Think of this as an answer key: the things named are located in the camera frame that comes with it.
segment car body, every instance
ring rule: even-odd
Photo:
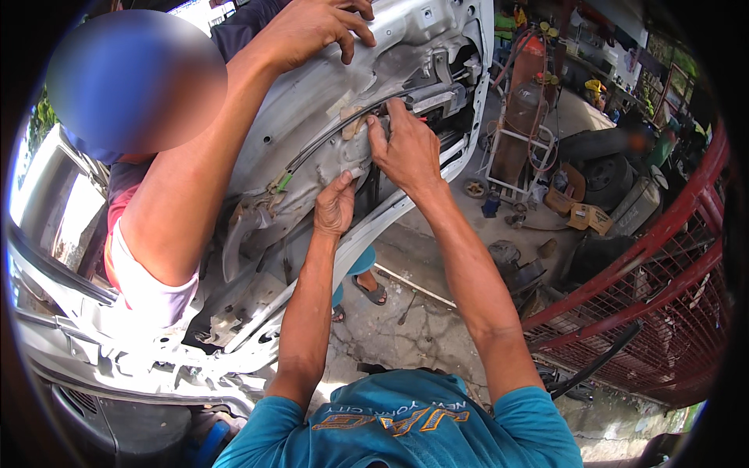
[[[380,0],[373,8],[375,48],[357,41],[354,60],[345,66],[333,44],[282,75],[268,92],[234,167],[195,300],[156,336],[137,333],[137,323],[128,333],[107,328],[117,291],[96,266],[106,204],[96,207],[93,195],[83,197],[85,209],[70,202],[71,187],[83,183],[70,181],[80,175],[91,184],[84,193],[106,199],[106,168],[53,129],[31,163],[29,174],[36,175],[27,175],[22,195],[11,200],[16,225],[8,235],[19,283],[33,303],[43,303],[19,302],[15,314],[38,374],[110,398],[224,403],[236,415],[249,413],[264,385],[254,373],[277,357],[284,306],[309,244],[316,195],[343,169],[361,176],[354,222],[336,253],[334,285],[413,207],[371,164],[366,130],[344,139],[342,109],[376,109],[389,96],[405,97],[443,143],[446,180],[465,167],[479,137],[491,65],[492,3]],[[77,221],[82,235],[71,254],[80,260],[61,261],[59,234],[65,219],[78,212],[87,213]],[[270,220],[253,218],[261,214]]]

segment hand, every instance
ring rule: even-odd
[[[387,101],[390,141],[380,121],[367,118],[372,160],[411,198],[430,193],[443,183],[440,174],[440,139],[408,110],[400,98]]]
[[[351,225],[354,217],[356,182],[346,170],[333,179],[315,200],[315,230],[338,239]]]
[[[341,46],[341,61],[348,65],[354,56],[354,38],[349,30],[365,45],[377,45],[365,19],[375,19],[371,0],[293,0],[250,44],[270,54],[271,66],[279,74],[300,67],[334,42]]]

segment sandal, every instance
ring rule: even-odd
[[[333,315],[330,318],[331,322],[333,322],[333,323],[341,323],[344,320],[346,320],[346,311],[343,310],[343,307],[341,307],[340,304],[338,304],[337,306],[333,307],[333,312],[335,312],[336,314]]]
[[[374,291],[370,291],[369,289],[365,288],[364,286],[360,285],[357,281],[358,275],[352,275],[351,281],[354,282],[354,286],[359,288],[359,291],[362,291],[367,299],[369,299],[369,302],[375,304],[376,306],[384,306],[385,303],[387,303],[387,291],[385,291],[385,287],[381,285],[380,283],[377,284],[377,289]]]

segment red mesh fence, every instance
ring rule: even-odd
[[[724,138],[721,128],[648,234],[577,291],[524,320],[531,351],[581,369],[640,318],[642,331],[595,378],[675,407],[705,398],[730,324],[720,263],[723,210],[713,187],[727,160]]]

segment cardboard box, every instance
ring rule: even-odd
[[[567,226],[585,231],[588,227],[595,229],[601,236],[613,225],[611,219],[601,208],[591,204],[575,203],[572,205]]]
[[[585,198],[585,177],[567,162],[562,163],[560,168],[557,169],[557,172],[559,171],[567,173],[568,189],[569,187],[572,188],[572,194],[565,195],[549,186],[549,191],[544,196],[544,204],[563,218],[567,216],[574,203],[579,203]]]

